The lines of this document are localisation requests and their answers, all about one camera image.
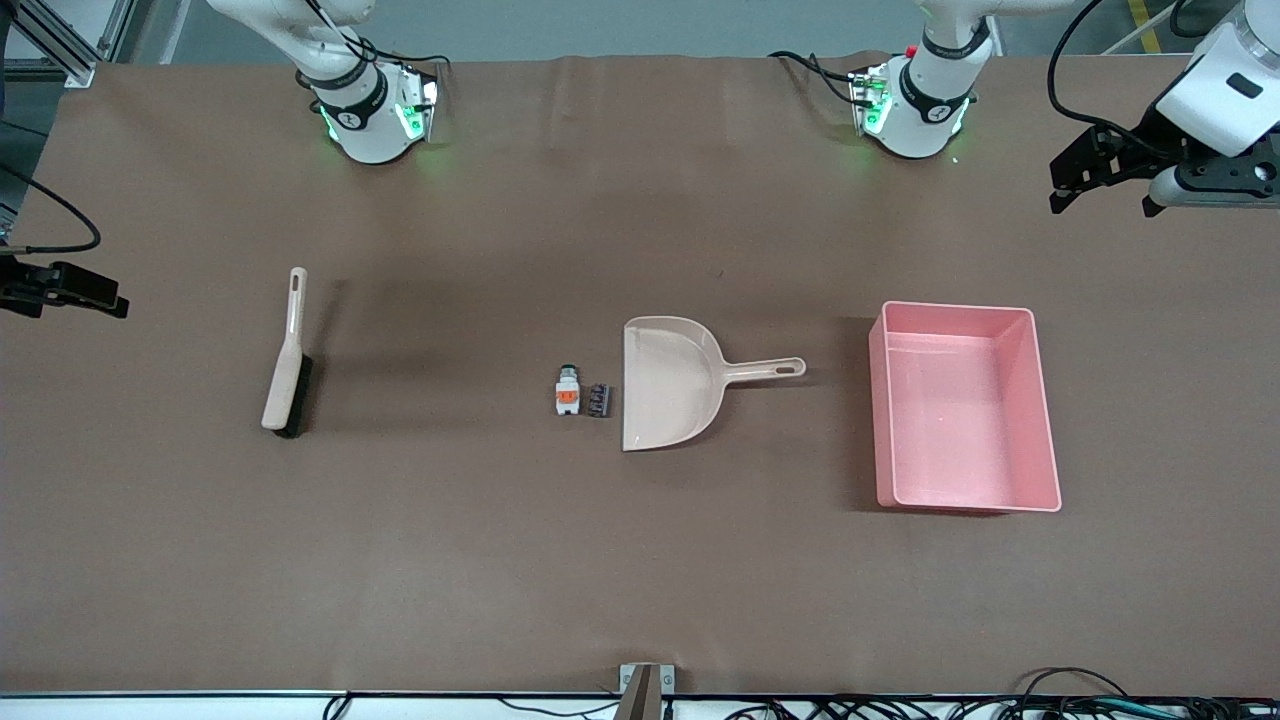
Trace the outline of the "beige brush with black bristles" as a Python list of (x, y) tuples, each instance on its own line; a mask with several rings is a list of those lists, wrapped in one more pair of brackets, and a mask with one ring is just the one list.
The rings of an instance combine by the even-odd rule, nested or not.
[(305, 352), (301, 337), (307, 281), (305, 268), (291, 269), (284, 334), (260, 419), (261, 428), (284, 439), (296, 439), (302, 434), (305, 402), (314, 369), (314, 360)]

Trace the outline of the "beige plastic dustpan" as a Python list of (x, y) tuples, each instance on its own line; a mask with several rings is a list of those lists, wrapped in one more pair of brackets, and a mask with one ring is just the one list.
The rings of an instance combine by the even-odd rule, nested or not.
[(635, 316), (622, 343), (625, 452), (695, 438), (717, 418), (730, 386), (806, 373), (800, 357), (731, 363), (710, 329), (684, 316)]

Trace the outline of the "pink plastic bin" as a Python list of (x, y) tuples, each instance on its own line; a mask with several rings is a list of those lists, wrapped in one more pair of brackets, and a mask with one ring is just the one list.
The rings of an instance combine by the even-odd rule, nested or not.
[(868, 350), (882, 507), (1060, 511), (1033, 311), (888, 301)]

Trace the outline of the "metal base connector box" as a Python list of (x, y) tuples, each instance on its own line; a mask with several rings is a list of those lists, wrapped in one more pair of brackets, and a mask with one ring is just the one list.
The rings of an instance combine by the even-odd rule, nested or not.
[(399, 65), (396, 115), (411, 143), (426, 141), (436, 109), (438, 79), (417, 68)]
[(852, 122), (863, 136), (879, 136), (892, 109), (888, 64), (882, 63), (847, 74)]

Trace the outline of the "brown table mat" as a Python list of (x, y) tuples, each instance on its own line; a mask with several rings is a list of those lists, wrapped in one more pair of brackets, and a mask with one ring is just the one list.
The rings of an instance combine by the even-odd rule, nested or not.
[[(37, 176), (131, 314), (0, 313), (0, 688), (1280, 694), (1280, 211), (1052, 214), (1043, 73), (900, 161), (777, 60), (457, 63), (442, 142), (362, 167), (284, 67), (100, 70)], [(878, 507), (887, 301), (1034, 313), (1059, 512)], [(806, 373), (625, 452), (650, 315)]]

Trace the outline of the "aluminium frame profile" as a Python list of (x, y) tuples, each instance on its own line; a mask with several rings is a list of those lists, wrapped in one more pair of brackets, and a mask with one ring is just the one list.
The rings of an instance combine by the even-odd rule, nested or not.
[(17, 81), (90, 87), (97, 65), (123, 61), (145, 0), (0, 0), (0, 63)]

